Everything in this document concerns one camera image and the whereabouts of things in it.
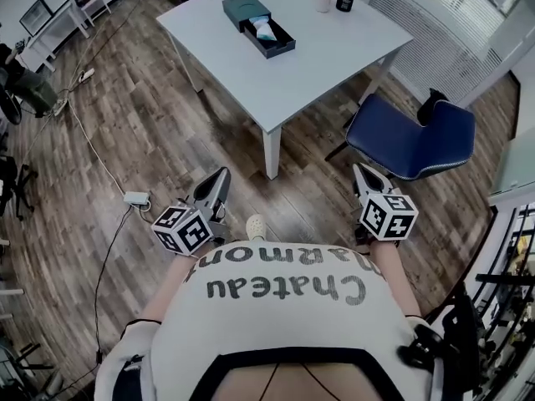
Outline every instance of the chair backrest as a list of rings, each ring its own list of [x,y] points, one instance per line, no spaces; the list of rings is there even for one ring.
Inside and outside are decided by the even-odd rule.
[[[474,152],[474,114],[447,101],[437,101],[431,122],[423,128],[415,148],[412,172],[416,178],[465,164]]]

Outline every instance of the person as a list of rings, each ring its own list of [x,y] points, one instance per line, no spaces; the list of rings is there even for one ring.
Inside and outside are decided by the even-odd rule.
[[[47,80],[41,75],[24,68],[15,57],[20,48],[10,49],[0,43],[0,69],[8,73],[5,88],[30,104],[35,110],[35,117],[58,115],[67,103],[58,95]]]
[[[396,349],[425,324],[392,242],[249,241],[177,256],[97,374],[95,401],[429,399]]]

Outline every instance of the wooden floor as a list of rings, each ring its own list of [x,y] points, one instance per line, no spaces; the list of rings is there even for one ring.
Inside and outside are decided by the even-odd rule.
[[[136,1],[115,9],[89,58]],[[369,78],[356,76],[285,125],[279,177],[270,181],[264,175],[261,130],[212,79],[200,94],[189,85],[155,21],[170,8],[165,0],[142,0],[91,63],[95,76],[71,95],[94,147],[123,189],[149,191],[149,215],[155,217],[225,165],[232,171],[227,223],[237,239],[245,237],[246,219],[262,213],[270,240],[354,246],[350,166],[359,156],[346,150],[331,163],[324,156],[344,140],[342,125]],[[59,53],[52,76],[57,90],[69,82],[87,43],[77,34]],[[407,114],[418,108],[393,79],[379,93]],[[441,303],[485,233],[491,219],[486,197],[516,109],[517,86],[506,77],[473,106],[476,149],[467,165],[399,183],[420,210],[400,254],[423,312]],[[20,160],[43,122],[27,115],[13,127],[9,153]],[[0,223],[12,242],[3,276],[10,278],[9,287],[26,291],[0,300],[0,313],[16,315],[3,327],[18,348],[42,343],[45,356],[68,379],[77,378],[94,366],[94,287],[126,205],[72,111],[51,120],[28,162],[39,172],[28,189],[36,211],[32,216],[25,211],[27,218],[19,222],[10,204]],[[106,351],[158,287],[171,259],[149,225],[133,215],[111,252],[99,292]]]

